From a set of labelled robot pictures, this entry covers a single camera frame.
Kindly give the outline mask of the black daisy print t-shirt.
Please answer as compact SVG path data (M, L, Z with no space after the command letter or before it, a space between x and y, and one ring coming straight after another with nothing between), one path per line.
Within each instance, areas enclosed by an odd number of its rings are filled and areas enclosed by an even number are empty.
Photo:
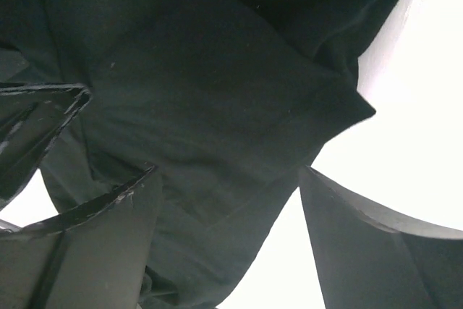
M214 308L238 285L300 167L373 108L358 59L398 0L1 0L17 82L91 102L41 164L67 211L155 165L163 203L142 308Z

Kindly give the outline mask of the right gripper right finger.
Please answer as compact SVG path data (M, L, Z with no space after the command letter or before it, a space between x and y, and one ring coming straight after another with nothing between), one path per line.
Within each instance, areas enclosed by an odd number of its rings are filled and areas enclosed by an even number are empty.
M462 307L462 231L394 211L309 167L299 179L327 308Z

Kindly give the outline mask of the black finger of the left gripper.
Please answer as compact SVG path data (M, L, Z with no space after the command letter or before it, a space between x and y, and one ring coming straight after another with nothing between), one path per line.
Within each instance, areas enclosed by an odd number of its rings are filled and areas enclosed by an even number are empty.
M90 102L81 84L1 84L1 199L24 189L63 129Z

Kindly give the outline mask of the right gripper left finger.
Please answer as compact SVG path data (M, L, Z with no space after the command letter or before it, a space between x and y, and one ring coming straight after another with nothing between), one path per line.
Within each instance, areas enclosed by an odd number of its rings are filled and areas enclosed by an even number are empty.
M136 308L161 204L155 167L66 213L1 233L2 308Z

